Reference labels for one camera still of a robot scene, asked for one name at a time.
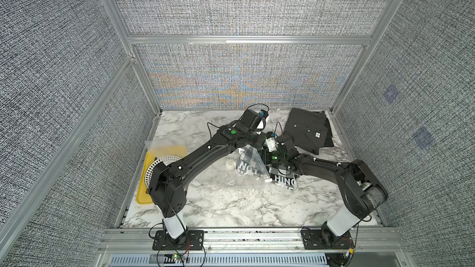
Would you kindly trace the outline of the black white plaid shirt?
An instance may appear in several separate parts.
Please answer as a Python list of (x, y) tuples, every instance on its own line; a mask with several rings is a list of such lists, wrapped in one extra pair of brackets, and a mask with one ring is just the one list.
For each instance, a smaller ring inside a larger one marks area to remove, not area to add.
[(254, 178), (257, 181), (278, 185), (287, 190), (298, 188), (295, 173), (273, 163), (276, 160), (266, 148), (257, 150), (253, 147), (239, 148), (239, 158), (235, 164), (235, 171), (243, 178)]

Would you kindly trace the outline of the clear plastic vacuum bag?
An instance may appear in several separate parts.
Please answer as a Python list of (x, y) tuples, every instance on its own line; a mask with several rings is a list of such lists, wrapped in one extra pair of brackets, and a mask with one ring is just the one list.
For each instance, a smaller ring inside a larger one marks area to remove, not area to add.
[(226, 137), (222, 134), (215, 134), (208, 142), (179, 161), (169, 165), (163, 163), (157, 165), (147, 190), (157, 189), (159, 185), (168, 184), (173, 180), (178, 180), (183, 187), (187, 187), (194, 178), (214, 162), (249, 145), (250, 138), (251, 135)]

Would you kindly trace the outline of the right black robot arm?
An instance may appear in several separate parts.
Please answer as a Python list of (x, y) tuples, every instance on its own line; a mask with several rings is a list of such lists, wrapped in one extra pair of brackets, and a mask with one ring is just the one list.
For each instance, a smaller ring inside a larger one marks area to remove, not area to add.
[(369, 216), (388, 199), (388, 192), (361, 160), (337, 162), (300, 153), (293, 137), (271, 137), (259, 151), (265, 164), (296, 176), (311, 176), (336, 184), (343, 206), (321, 227), (322, 239), (331, 244)]

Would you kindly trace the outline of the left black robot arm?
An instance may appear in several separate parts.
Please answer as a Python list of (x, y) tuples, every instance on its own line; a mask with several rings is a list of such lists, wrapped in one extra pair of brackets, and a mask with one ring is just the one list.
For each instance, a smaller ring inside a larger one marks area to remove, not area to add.
[(240, 148), (261, 149), (266, 135), (268, 110), (256, 112), (247, 108), (241, 117), (220, 126), (201, 147), (186, 157), (165, 165), (154, 161), (147, 193), (162, 212), (163, 230), (174, 241), (186, 237), (187, 227), (181, 212), (186, 205), (186, 188), (201, 172), (219, 159)]

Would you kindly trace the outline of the dark striped folded shirt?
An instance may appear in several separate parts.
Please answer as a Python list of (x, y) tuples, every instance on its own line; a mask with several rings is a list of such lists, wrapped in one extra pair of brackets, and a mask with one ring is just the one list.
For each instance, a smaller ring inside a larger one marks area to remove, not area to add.
[(321, 148), (334, 147), (330, 121), (324, 111), (293, 108), (289, 112), (284, 133), (293, 137), (294, 144), (315, 155)]

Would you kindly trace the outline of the white vacuum bag valve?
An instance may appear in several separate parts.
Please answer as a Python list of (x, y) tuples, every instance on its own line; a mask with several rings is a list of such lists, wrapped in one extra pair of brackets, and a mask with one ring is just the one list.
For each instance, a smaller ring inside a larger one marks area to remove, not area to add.
[(235, 162), (235, 161), (232, 161), (232, 160), (228, 160), (228, 161), (225, 163), (225, 167), (226, 167), (226, 169), (234, 170), (234, 169), (236, 169), (236, 162)]

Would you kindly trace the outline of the white patterned plate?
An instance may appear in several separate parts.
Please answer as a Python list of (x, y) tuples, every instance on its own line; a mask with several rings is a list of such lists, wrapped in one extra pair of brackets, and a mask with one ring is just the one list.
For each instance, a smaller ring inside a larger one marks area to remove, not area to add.
[(176, 162), (180, 159), (181, 159), (180, 157), (175, 156), (175, 155), (167, 155), (167, 156), (163, 156), (161, 158), (156, 158), (152, 162), (152, 164), (146, 169), (145, 175), (143, 177), (146, 189), (148, 189), (150, 187), (150, 182), (152, 180), (152, 174), (153, 174), (153, 171), (154, 171), (154, 169), (157, 165), (159, 165), (160, 163), (163, 163), (165, 165), (169, 165), (169, 164), (171, 164), (173, 162)]

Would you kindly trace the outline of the yellow plastic tray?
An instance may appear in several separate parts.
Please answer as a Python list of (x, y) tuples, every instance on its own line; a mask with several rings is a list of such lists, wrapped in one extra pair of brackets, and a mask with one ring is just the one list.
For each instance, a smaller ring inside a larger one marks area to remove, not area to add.
[(158, 147), (150, 149), (146, 153), (143, 163), (141, 182), (139, 184), (136, 197), (137, 203), (141, 205), (152, 203), (152, 199), (147, 193), (147, 189), (152, 179), (153, 168), (151, 168), (151, 165), (154, 162), (159, 160), (165, 165), (169, 165), (181, 158), (184, 158), (187, 154), (188, 149), (185, 146)]

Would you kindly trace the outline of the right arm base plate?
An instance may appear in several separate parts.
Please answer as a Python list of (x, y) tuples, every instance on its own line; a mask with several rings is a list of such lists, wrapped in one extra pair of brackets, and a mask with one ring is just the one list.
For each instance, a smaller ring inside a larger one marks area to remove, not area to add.
[(321, 229), (301, 229), (301, 239), (306, 250), (347, 250), (353, 246), (353, 240), (347, 232), (341, 237)]

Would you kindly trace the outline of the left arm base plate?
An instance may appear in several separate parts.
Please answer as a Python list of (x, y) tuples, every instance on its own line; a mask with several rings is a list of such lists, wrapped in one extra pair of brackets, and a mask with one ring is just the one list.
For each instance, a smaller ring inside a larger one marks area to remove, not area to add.
[(193, 250), (200, 251), (203, 247), (205, 232), (187, 230), (177, 239), (172, 239), (163, 230), (157, 231), (153, 238), (152, 250)]

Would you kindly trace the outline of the aluminium front rail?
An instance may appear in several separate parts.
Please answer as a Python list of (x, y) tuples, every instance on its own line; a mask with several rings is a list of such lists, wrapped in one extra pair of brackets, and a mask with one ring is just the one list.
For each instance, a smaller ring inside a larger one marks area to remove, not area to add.
[[(204, 246), (218, 252), (302, 252), (300, 227), (204, 228)], [(153, 239), (146, 228), (107, 229), (97, 253), (148, 253)], [(351, 231), (361, 252), (407, 252), (399, 229), (363, 226)]]

